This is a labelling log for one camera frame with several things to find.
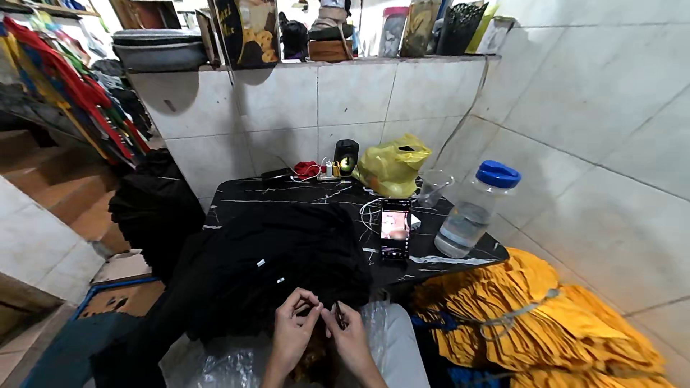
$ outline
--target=red cloth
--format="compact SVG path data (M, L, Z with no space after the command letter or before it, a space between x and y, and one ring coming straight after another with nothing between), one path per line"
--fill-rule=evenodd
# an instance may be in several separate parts
M317 162L300 162L295 165L295 172L297 178L311 178L319 173L319 164ZM321 172L326 172L326 167L321 167Z

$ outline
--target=smartphone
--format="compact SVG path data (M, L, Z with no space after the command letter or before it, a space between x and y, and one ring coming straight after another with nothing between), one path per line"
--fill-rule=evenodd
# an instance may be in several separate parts
M410 257L410 210L412 201L385 198L381 206L381 257L407 260Z

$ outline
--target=plastic jar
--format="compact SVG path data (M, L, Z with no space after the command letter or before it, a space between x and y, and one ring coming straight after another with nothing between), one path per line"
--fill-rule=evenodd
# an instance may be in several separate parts
M436 248L451 258L467 255L486 232L497 202L521 179L516 170L485 160L436 234Z
M440 1L436 0L412 0L402 38L401 57L421 58L426 54L426 46L440 6Z
M384 9L384 26L381 30L379 57L397 57L408 10L409 7L388 7Z

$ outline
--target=white tiled wall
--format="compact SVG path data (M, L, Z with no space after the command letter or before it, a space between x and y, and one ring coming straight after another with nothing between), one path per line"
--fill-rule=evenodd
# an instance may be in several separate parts
M192 190L210 204L226 180L320 162L341 139L355 140L361 154L412 133L438 152L483 67L482 58L361 60L130 80Z
M0 272L79 304L104 263L69 226L0 177Z
M690 2L505 0L517 17L440 166L523 174L489 231L591 288L690 387Z

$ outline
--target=clear plastic sheet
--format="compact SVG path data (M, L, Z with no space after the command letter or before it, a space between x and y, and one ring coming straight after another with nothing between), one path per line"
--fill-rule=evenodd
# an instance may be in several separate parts
M386 308L388 302L372 302L360 311L368 334L369 349L379 371L384 372L386 355ZM259 388L266 361L270 355L270 339L258 337L226 337L203 346L182 336L159 363L168 388ZM356 387L353 377L341 368L338 387ZM319 387L297 383L291 387Z

